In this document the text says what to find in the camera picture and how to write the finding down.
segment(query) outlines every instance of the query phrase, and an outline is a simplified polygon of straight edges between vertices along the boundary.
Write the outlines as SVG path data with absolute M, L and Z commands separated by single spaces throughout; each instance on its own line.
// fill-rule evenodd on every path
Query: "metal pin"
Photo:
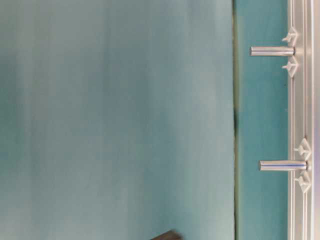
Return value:
M 303 160 L 259 161 L 260 171 L 295 171 L 306 169 L 307 162 Z
M 291 57 L 295 54 L 295 48 L 290 46 L 252 46 L 250 56 L 276 56 Z

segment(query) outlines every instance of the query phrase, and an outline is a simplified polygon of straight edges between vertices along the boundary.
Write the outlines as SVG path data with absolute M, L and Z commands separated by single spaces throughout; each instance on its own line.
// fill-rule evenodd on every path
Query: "dark object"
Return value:
M 167 231 L 151 240 L 183 240 L 183 237 L 174 230 Z

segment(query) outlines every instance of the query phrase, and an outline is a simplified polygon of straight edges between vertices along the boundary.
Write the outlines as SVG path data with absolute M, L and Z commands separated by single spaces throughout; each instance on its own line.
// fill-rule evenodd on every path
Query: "metal frame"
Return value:
M 320 240 L 320 0 L 288 0 L 288 159 L 307 170 L 288 174 L 288 240 Z

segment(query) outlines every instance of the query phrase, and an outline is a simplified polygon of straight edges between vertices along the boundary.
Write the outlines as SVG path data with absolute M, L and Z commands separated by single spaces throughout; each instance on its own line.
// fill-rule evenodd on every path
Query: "teal wall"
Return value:
M 231 1 L 0 6 L 0 239 L 232 240 Z
M 250 57 L 250 46 L 284 46 L 286 0 L 235 0 L 237 240 L 287 239 L 288 180 L 259 172 L 259 160 L 287 159 L 286 58 Z

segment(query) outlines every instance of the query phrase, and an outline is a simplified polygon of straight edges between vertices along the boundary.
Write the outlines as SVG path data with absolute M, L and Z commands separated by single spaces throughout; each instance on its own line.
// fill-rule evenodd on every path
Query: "metal peg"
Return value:
M 291 57 L 295 54 L 295 48 L 290 46 L 252 46 L 250 56 L 278 56 Z
M 260 161 L 260 171 L 295 171 L 306 170 L 307 162 L 302 160 Z

